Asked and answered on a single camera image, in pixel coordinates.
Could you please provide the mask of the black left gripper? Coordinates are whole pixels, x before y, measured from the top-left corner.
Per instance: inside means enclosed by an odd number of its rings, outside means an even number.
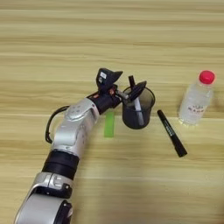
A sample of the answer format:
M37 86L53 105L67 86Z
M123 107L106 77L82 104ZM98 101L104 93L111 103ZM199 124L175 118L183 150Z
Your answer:
M115 84L122 74L123 71L113 72L112 84ZM131 89L129 95L121 92L117 85L113 85L105 91L100 89L97 92L89 95L87 98L95 104L99 114L101 115L108 109L116 108L122 102L122 100L127 100L129 98L129 100L133 102L144 91L146 84L146 81L139 82Z

